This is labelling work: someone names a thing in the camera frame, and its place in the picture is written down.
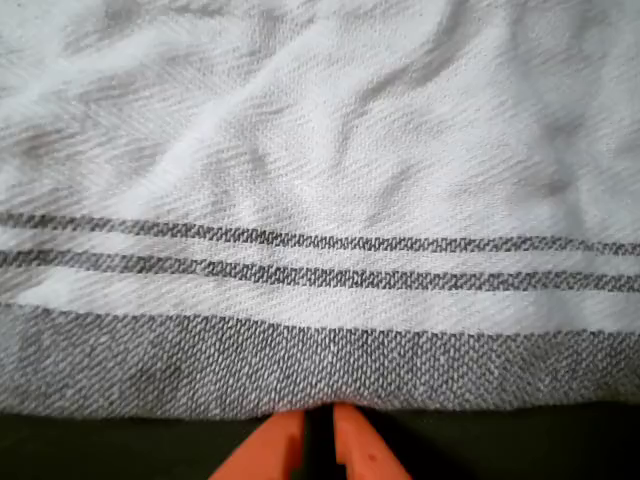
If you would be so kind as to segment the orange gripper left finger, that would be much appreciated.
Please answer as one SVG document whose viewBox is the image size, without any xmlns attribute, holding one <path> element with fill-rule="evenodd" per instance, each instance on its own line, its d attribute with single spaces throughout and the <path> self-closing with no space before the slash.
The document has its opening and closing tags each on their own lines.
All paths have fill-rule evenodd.
<svg viewBox="0 0 640 480">
<path fill-rule="evenodd" d="M 304 412 L 276 413 L 213 472 L 213 480 L 283 480 L 302 464 Z"/>
</svg>

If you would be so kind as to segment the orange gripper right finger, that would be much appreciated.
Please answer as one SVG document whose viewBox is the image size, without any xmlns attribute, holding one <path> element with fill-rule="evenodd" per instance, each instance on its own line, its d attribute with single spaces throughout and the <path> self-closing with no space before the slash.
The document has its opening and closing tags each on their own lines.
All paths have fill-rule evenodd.
<svg viewBox="0 0 640 480">
<path fill-rule="evenodd" d="M 333 409 L 336 462 L 349 480 L 401 480 L 411 476 L 366 417 L 353 405 Z"/>
</svg>

